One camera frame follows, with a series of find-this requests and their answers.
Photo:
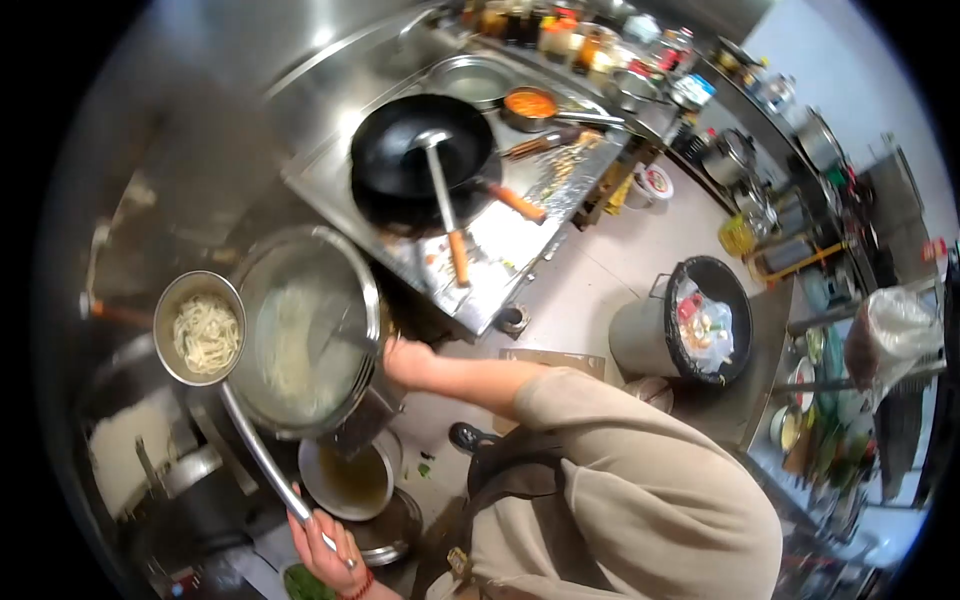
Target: bucket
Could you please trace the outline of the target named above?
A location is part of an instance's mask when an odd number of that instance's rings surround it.
[[[313,499],[331,515],[349,521],[370,520],[383,512],[394,495],[402,462],[400,440],[389,429],[350,461],[316,440],[301,441],[297,456],[300,477]]]
[[[681,341],[677,287],[684,275],[705,296],[730,306],[733,354],[730,364],[722,365],[717,372],[702,372]],[[613,315],[610,350],[617,364],[628,372],[722,385],[736,379],[746,366],[753,328],[747,293],[730,267],[712,256],[693,256],[677,263],[673,274],[657,275],[647,298],[634,300]]]
[[[631,175],[631,191],[623,205],[632,210],[640,210],[666,202],[673,198],[673,181],[657,165],[644,167],[637,165]]]

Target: cooked noodles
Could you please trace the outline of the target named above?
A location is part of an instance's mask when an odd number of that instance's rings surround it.
[[[226,367],[240,349],[240,325],[222,298],[194,296],[180,305],[174,321],[174,348],[186,368],[209,375]]]
[[[274,396],[264,413],[288,423],[314,421],[347,398],[363,350],[336,332],[345,305],[315,277],[268,293],[255,337],[261,375]]]

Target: black trash bag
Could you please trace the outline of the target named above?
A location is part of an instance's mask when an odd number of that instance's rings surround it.
[[[703,372],[696,361],[687,353],[680,335],[677,322],[677,287],[684,276],[688,276],[700,291],[717,302],[725,302],[730,307],[733,322],[733,354],[730,363],[721,365],[717,372]],[[663,300],[663,328],[666,332],[666,346],[670,358],[677,367],[681,379],[699,381],[713,385],[726,385],[734,381],[747,366],[750,349],[754,342],[754,319],[750,311],[747,292],[723,261],[713,256],[692,256],[677,263],[670,280],[666,284]]]

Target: hand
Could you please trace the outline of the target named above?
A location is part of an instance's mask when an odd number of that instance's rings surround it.
[[[300,486],[293,485],[294,492],[300,493]],[[314,511],[313,516],[301,526],[297,518],[287,511],[287,520],[290,522],[290,532],[294,537],[294,546],[303,565],[314,577],[324,582],[341,596],[352,596],[367,583],[367,566],[360,557],[353,534],[344,525],[323,511]],[[326,533],[334,543],[337,551],[333,552],[324,543],[323,534]],[[354,559],[356,566],[353,570],[344,564],[346,559]]]
[[[411,392],[424,389],[424,376],[430,373],[437,355],[423,342],[390,338],[383,350],[383,368],[391,379]]]

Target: metal ladle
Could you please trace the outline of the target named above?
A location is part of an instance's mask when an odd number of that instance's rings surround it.
[[[450,191],[446,187],[444,168],[437,155],[437,144],[453,137],[447,130],[427,130],[416,138],[414,143],[426,152],[426,160],[430,165],[430,176],[433,179],[433,188],[437,194],[437,205],[440,207],[440,216],[444,220],[446,239],[450,243],[450,255],[453,258],[453,271],[457,275],[457,285],[464,287],[470,283],[467,275],[467,248],[464,246],[464,233],[453,222],[453,206],[450,205]]]
[[[237,319],[239,330],[240,347],[234,353],[229,364],[217,372],[210,374],[194,373],[190,371],[186,362],[177,354],[174,340],[174,321],[180,312],[180,305],[186,300],[199,294],[209,294],[225,301],[233,315]],[[250,450],[253,458],[267,476],[271,486],[287,509],[297,518],[301,525],[305,524],[310,518],[310,508],[299,497],[290,486],[290,482],[276,465],[276,461],[267,451],[260,436],[256,433],[250,420],[244,415],[237,400],[233,387],[227,381],[227,376],[233,371],[240,361],[240,355],[243,353],[247,337],[247,312],[244,310],[243,302],[240,300],[240,294],[225,278],[211,273],[210,271],[191,271],[174,279],[170,285],[160,295],[160,300],[156,303],[154,312],[154,346],[156,354],[164,369],[174,378],[189,386],[206,387],[220,384],[220,395],[224,400],[224,406],[233,424],[240,432],[240,437]],[[326,547],[331,551],[337,551],[337,544],[326,534],[322,534]],[[356,566],[356,561],[347,559],[344,564],[348,569]]]

